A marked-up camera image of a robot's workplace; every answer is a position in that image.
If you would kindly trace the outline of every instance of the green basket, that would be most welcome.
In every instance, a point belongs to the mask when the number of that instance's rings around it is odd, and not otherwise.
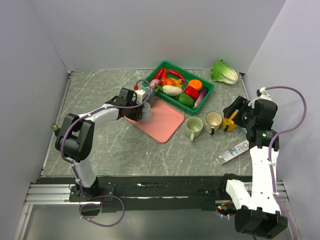
[[[208,93],[205,95],[204,99],[202,100],[202,102],[198,105],[197,108],[193,109],[193,108],[190,108],[186,105],[183,105],[182,103],[178,102],[176,99],[174,99],[173,97],[171,96],[168,96],[167,94],[163,93],[162,91],[157,91],[156,93],[156,96],[165,100],[166,102],[176,106],[177,108],[179,109],[182,109],[184,110],[187,114],[190,114],[190,115],[195,115],[199,109],[201,108],[201,106],[204,104],[204,102],[207,100],[207,98],[209,97],[209,95],[211,94],[212,90],[215,88],[215,85],[213,85],[211,82],[208,82],[174,64],[172,64],[171,62],[169,61],[163,61],[162,63],[160,63],[159,66],[156,67],[155,70],[153,70],[152,73],[150,73],[150,75],[146,78],[146,80],[150,83],[154,78],[155,76],[157,75],[159,69],[161,68],[165,68],[167,70],[169,69],[172,69],[172,70],[175,70],[177,71],[178,73],[180,73],[184,78],[185,78],[185,81],[186,83],[188,84],[188,82],[192,79],[199,79],[202,84],[203,84],[203,87],[206,87],[209,89]],[[170,74],[167,75],[168,78],[176,78],[175,76],[172,76]]]

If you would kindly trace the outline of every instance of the marble countertop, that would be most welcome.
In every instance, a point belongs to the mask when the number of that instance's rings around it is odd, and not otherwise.
[[[190,70],[208,81],[209,70]],[[137,80],[146,78],[151,70],[76,70],[71,73],[70,85],[62,107],[59,126],[66,114],[83,114],[100,107],[118,95],[120,88],[132,89]],[[215,82],[214,90],[195,117],[204,119],[207,112],[223,114],[238,95],[246,96],[239,80],[235,85]],[[190,117],[184,113],[185,120]],[[251,175],[249,152],[220,165],[218,155],[246,139],[237,127],[214,136],[202,130],[194,142],[184,134],[185,123],[166,143],[159,143],[125,119],[110,122],[94,135],[91,165],[98,176],[221,176],[225,173]],[[73,172],[60,153],[50,146],[43,176],[73,176]]]

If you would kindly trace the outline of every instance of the pink tray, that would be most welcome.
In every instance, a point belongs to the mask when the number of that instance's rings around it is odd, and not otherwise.
[[[155,99],[155,105],[151,108],[151,112],[152,121],[149,123],[137,123],[128,118],[125,119],[159,143],[168,141],[185,120],[185,116],[181,112],[158,98]]]

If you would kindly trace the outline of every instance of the lettuce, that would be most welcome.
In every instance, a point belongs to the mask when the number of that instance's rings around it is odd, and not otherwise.
[[[215,82],[235,84],[238,80],[238,74],[225,61],[220,60],[215,62],[211,67],[211,79]]]

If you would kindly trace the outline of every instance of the yellow mug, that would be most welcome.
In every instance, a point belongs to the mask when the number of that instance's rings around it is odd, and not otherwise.
[[[232,119],[234,119],[236,114],[237,112],[235,111],[230,118],[225,118],[225,117],[222,118],[222,123],[220,126],[224,132],[231,132],[235,130],[237,125],[234,123],[234,121],[232,121]]]

